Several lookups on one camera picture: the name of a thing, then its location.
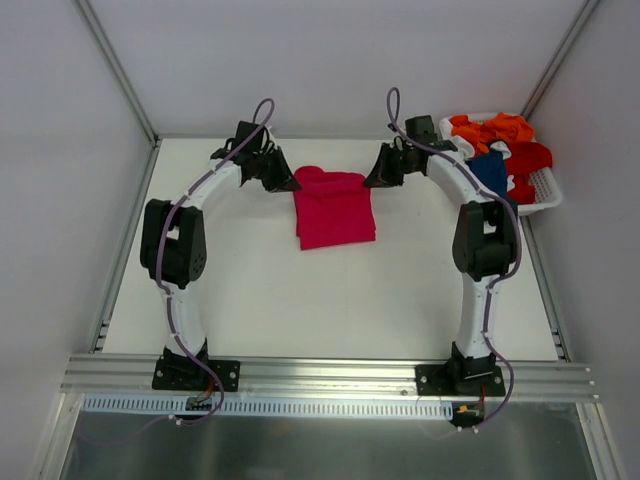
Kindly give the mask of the crimson pink t shirt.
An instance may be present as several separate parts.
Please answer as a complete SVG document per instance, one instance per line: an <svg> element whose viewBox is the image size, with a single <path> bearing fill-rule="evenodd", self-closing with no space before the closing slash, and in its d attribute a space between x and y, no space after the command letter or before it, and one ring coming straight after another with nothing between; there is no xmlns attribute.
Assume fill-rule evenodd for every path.
<svg viewBox="0 0 640 480"><path fill-rule="evenodd" d="M293 193L301 250L376 240L371 191L362 174L304 166L294 177L301 185Z"/></svg>

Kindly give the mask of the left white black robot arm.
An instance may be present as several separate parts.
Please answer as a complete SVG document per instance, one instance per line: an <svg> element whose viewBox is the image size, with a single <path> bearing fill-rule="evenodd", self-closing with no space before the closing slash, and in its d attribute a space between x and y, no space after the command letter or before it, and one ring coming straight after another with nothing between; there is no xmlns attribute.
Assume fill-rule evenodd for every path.
<svg viewBox="0 0 640 480"><path fill-rule="evenodd" d="M299 182L265 123L241 121L210 157L207 169L174 200L152 199L143 215L140 264L159 289L168 339L155 366L158 391L235 392L240 364L208 352L196 286L207 264L205 208L250 180L269 193L296 192Z"/></svg>

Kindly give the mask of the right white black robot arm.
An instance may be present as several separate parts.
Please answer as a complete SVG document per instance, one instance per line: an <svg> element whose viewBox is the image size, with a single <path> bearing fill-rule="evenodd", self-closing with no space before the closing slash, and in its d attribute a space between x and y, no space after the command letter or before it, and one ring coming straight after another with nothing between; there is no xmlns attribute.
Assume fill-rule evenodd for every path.
<svg viewBox="0 0 640 480"><path fill-rule="evenodd" d="M455 146L438 140L430 116L389 127L396 136L381 145L364 187L399 187L405 176L421 173L458 210L452 257L463 280L460 327L444 364L416 366L417 391L421 396L502 396L492 336L501 284L521 261L517 210L482 185Z"/></svg>

